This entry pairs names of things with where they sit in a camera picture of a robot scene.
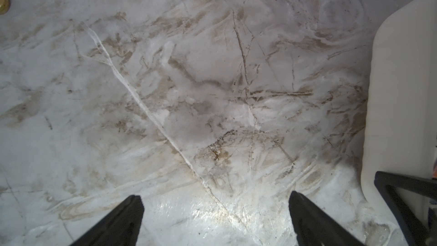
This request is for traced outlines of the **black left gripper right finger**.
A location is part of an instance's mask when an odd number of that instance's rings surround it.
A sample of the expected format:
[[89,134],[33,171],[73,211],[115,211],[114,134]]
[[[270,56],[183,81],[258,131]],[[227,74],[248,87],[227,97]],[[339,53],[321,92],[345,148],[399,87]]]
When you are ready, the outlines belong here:
[[292,191],[289,212],[300,246],[361,246],[347,230],[303,194]]

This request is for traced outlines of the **small brass knob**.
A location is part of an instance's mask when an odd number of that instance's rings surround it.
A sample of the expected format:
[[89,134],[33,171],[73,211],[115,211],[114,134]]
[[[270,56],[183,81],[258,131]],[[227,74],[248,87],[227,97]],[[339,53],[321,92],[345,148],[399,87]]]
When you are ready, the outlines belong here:
[[6,14],[10,9],[10,0],[0,0],[0,15]]

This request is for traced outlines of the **white plastic storage tray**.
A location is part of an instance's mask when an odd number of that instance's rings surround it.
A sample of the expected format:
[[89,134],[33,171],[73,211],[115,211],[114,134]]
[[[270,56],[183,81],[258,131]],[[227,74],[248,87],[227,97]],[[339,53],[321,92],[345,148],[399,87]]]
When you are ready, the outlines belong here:
[[437,144],[437,0],[414,0],[373,41],[361,186],[396,219],[374,185],[378,171],[431,178]]

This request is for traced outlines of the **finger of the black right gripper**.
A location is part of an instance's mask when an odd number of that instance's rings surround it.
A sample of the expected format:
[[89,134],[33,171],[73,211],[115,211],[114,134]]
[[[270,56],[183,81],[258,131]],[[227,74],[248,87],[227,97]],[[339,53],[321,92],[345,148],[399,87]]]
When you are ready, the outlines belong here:
[[397,220],[408,245],[435,246],[437,244],[437,228],[428,230],[396,192],[397,189],[404,189],[436,199],[436,180],[378,171],[375,174],[374,185]]

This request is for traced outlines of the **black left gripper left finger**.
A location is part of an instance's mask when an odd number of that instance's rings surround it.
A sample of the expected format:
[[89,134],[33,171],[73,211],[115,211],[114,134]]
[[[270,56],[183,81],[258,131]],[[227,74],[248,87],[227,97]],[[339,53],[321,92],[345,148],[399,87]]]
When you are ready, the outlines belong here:
[[131,195],[107,216],[72,243],[73,246],[135,246],[140,233],[144,206]]

